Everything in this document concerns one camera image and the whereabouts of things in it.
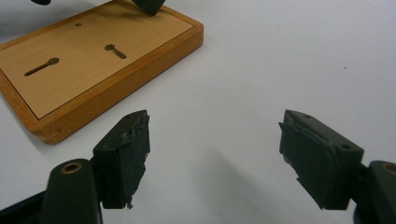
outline white table surface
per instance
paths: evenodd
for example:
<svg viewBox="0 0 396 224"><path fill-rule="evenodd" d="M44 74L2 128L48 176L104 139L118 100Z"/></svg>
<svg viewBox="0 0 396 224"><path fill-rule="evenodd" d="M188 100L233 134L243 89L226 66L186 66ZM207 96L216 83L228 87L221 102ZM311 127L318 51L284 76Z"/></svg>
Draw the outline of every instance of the white table surface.
<svg viewBox="0 0 396 224"><path fill-rule="evenodd" d="M0 2L0 43L105 1ZM353 223L321 211L278 152L285 109L310 114L396 161L396 2L177 1L205 43L56 146L35 139L0 97L0 209L46 188L50 170L90 159L124 115L147 109L151 153L134 208L105 223Z"/></svg>

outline black object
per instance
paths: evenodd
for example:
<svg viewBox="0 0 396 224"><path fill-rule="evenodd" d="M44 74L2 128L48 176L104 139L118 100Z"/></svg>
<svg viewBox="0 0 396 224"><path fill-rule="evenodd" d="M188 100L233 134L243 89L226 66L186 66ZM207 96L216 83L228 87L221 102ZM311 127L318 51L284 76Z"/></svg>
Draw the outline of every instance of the black object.
<svg viewBox="0 0 396 224"><path fill-rule="evenodd" d="M286 110L280 153L320 208L357 204L354 222L396 223L396 164L361 164L364 150L310 115Z"/></svg>
<svg viewBox="0 0 396 224"><path fill-rule="evenodd" d="M131 208L149 154L146 110L122 118L93 150L55 167L47 190L0 212L0 223L102 223L101 209Z"/></svg>
<svg viewBox="0 0 396 224"><path fill-rule="evenodd" d="M46 6L50 3L50 0L31 0L42 6ZM132 0L138 7L140 7L144 12L151 16L155 16L157 12L161 9L161 6L165 0Z"/></svg>

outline white background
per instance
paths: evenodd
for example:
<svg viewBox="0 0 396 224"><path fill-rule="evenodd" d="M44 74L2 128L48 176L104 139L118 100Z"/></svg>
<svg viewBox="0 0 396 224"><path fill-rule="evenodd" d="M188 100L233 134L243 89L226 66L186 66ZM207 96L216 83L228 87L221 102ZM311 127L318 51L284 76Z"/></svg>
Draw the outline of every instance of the white background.
<svg viewBox="0 0 396 224"><path fill-rule="evenodd" d="M2 0L0 42L104 2ZM285 109L310 114L396 161L396 2L168 0L205 43L56 146L0 97L0 209L46 188L50 170L92 149L124 115L150 114L151 153L134 208L105 223L352 223L321 211L278 152Z"/></svg>

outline keyhole slot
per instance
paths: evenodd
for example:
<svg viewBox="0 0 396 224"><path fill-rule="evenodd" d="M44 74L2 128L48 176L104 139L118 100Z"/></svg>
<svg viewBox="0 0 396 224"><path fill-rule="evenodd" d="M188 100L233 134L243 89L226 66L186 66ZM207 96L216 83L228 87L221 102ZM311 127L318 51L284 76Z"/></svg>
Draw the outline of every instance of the keyhole slot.
<svg viewBox="0 0 396 224"><path fill-rule="evenodd" d="M50 66L50 65L57 64L59 61L60 61L59 58L51 58L46 63L43 63L40 66L38 66L38 67L30 70L29 72L25 73L25 76L29 77L30 75L32 75L32 74L34 74L34 73L36 73L36 72L38 72L38 71Z"/></svg>
<svg viewBox="0 0 396 224"><path fill-rule="evenodd" d="M115 55L117 55L121 59L126 59L126 55L123 54L118 49L116 49L116 46L113 44L106 45L105 50L113 52Z"/></svg>

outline wooden base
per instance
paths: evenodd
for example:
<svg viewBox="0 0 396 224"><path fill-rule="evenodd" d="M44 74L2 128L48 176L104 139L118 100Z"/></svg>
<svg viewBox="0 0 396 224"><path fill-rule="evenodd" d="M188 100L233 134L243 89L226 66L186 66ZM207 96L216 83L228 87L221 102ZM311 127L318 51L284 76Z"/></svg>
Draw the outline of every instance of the wooden base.
<svg viewBox="0 0 396 224"><path fill-rule="evenodd" d="M0 90L56 144L199 48L204 27L169 7L112 1L0 46Z"/></svg>

